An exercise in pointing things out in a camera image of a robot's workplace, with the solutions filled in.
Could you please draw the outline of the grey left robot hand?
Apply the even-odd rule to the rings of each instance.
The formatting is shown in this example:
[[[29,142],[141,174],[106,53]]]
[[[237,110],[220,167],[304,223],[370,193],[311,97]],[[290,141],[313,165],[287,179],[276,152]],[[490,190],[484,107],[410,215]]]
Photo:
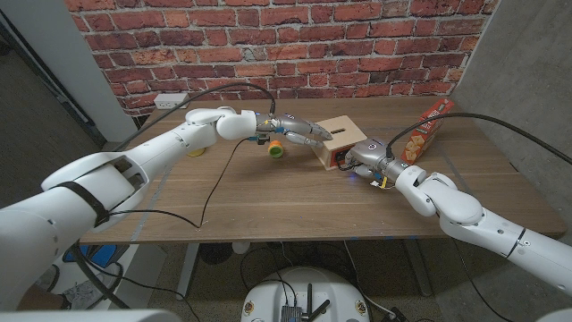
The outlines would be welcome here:
[[[324,144],[320,140],[306,137],[306,134],[317,135],[322,140],[332,140],[332,135],[325,128],[291,114],[271,115],[256,114],[256,134],[280,133],[292,143],[321,148]]]

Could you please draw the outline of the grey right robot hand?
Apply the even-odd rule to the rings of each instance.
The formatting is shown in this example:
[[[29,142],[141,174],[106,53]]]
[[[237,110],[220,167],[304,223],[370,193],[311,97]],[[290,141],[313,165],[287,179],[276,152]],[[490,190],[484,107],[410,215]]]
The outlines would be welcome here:
[[[409,167],[409,164],[399,158],[388,157],[386,144],[378,139],[366,139],[356,143],[346,153],[344,162],[362,177],[375,178],[376,175],[384,175],[391,182],[395,182]]]

